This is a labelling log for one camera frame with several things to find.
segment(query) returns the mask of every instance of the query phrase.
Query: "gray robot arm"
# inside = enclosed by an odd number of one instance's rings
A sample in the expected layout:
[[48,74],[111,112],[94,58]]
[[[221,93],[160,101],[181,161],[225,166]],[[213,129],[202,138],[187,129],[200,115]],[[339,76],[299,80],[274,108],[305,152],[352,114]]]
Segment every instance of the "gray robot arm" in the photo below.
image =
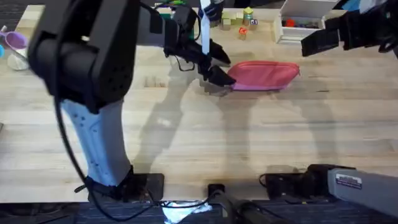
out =
[[398,217],[398,178],[354,169],[328,171],[329,193]]

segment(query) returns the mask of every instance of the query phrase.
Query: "wooden table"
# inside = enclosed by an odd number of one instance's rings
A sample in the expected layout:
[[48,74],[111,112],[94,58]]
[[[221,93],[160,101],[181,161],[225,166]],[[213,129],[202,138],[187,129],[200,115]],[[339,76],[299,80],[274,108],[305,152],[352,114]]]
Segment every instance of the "wooden table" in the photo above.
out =
[[[29,6],[17,30],[30,36],[42,7]],[[195,72],[180,72],[162,49],[138,47],[126,95],[126,150],[136,172],[165,175],[165,199],[203,198],[209,183],[237,197],[265,198],[257,178],[313,163],[341,164],[398,176],[398,61],[377,48],[342,49],[301,57],[300,46],[277,45],[260,19],[245,41],[212,29],[232,64],[275,60],[300,65],[301,76],[281,92],[210,96]],[[85,201],[62,145],[52,98],[30,72],[0,66],[0,202]],[[69,120],[76,156],[85,159]]]

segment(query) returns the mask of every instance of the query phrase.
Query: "pink zipper bag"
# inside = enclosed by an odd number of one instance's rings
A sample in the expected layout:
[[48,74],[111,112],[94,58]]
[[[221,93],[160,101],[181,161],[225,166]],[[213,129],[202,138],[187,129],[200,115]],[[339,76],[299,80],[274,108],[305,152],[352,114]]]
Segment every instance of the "pink zipper bag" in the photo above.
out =
[[260,60],[237,63],[228,71],[236,80],[233,90],[281,90],[299,73],[295,63]]

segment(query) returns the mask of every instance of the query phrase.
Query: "black floor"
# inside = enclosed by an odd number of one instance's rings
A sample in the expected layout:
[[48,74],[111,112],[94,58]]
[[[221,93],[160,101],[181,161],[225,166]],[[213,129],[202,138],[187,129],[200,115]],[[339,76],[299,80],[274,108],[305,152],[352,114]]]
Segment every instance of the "black floor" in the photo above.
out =
[[[284,202],[258,201],[259,205],[271,212],[297,224],[393,224],[398,220],[368,208],[352,203],[337,201],[335,203],[288,205]],[[123,218],[145,208],[140,203],[105,204],[104,208],[112,215]],[[55,203],[55,204],[0,204],[0,223],[43,223],[50,224],[92,224],[114,223],[89,203]],[[125,223],[164,223],[165,217],[160,208],[152,208],[141,216]],[[212,211],[193,214],[184,219],[182,224],[215,224],[226,223],[221,207]]]

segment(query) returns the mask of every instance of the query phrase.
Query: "label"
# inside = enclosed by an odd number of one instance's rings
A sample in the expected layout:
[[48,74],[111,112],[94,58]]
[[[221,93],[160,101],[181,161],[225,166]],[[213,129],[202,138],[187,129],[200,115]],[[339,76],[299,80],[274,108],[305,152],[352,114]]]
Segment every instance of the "label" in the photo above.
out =
[[362,179],[350,175],[336,174],[336,184],[344,185],[355,189],[362,189]]

